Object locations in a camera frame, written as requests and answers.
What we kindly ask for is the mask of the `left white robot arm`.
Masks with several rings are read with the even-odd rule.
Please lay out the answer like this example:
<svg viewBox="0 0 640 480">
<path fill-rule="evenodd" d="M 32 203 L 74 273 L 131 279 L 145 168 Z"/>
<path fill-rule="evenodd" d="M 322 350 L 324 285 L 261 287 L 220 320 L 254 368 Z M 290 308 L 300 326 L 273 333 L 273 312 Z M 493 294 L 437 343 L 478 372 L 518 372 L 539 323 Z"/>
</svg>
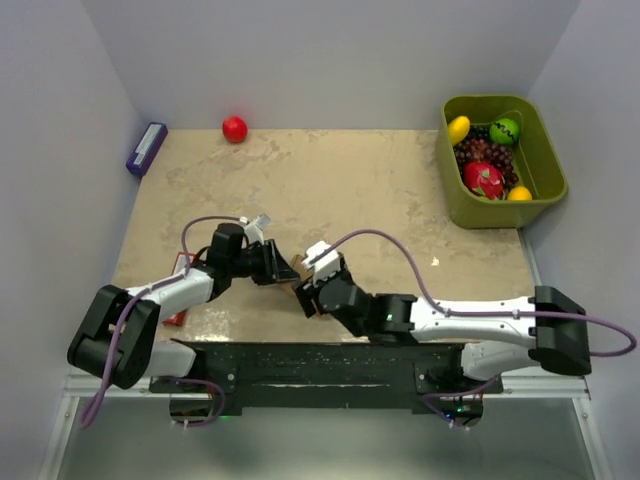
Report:
<svg viewBox="0 0 640 480">
<path fill-rule="evenodd" d="M 221 223 L 206 257 L 194 258 L 176 274 L 143 287 L 101 287 L 67 350 L 68 363 L 108 385 L 132 387 L 152 361 L 159 323 L 211 302 L 237 278 L 258 286 L 285 284 L 300 275 L 256 225 Z"/>
</svg>

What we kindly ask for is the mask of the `brown cardboard box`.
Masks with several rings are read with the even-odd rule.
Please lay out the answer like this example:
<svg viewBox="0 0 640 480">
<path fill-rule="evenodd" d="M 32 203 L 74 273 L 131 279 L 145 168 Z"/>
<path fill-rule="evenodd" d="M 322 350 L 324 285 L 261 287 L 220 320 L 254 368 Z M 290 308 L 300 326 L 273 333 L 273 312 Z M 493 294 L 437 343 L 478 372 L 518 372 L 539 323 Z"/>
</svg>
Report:
<svg viewBox="0 0 640 480">
<path fill-rule="evenodd" d="M 289 262 L 289 266 L 298 273 L 299 275 L 299 280 L 300 281 L 306 281 L 311 274 L 304 268 L 302 261 L 304 260 L 304 256 L 301 254 L 295 254 L 290 262 Z M 295 291 L 294 291 L 294 286 L 295 286 L 295 282 L 294 281 L 290 281 L 290 282 L 285 282 L 280 284 L 280 288 L 288 295 L 290 296 L 292 299 L 297 300 Z M 323 319 L 326 320 L 327 316 L 323 313 L 321 313 L 318 309 L 318 305 L 316 302 L 313 303 L 314 305 L 314 309 L 315 309 L 315 313 L 314 316 L 316 318 L 319 319 Z"/>
</svg>

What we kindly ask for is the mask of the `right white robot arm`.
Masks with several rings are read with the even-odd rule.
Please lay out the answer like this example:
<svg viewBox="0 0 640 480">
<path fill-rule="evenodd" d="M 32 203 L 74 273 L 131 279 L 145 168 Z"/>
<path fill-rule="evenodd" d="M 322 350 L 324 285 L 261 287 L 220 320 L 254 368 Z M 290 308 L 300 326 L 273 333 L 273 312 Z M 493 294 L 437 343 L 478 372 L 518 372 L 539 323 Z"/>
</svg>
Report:
<svg viewBox="0 0 640 480">
<path fill-rule="evenodd" d="M 328 315 L 352 336 L 380 345 L 463 342 L 459 360 L 445 369 L 456 392 L 530 366 L 565 376 L 592 370 L 581 320 L 586 312 L 554 287 L 538 286 L 531 297 L 502 301 L 428 302 L 411 294 L 365 292 L 339 253 L 317 266 L 297 255 L 291 265 L 300 276 L 292 290 L 308 317 Z"/>
</svg>

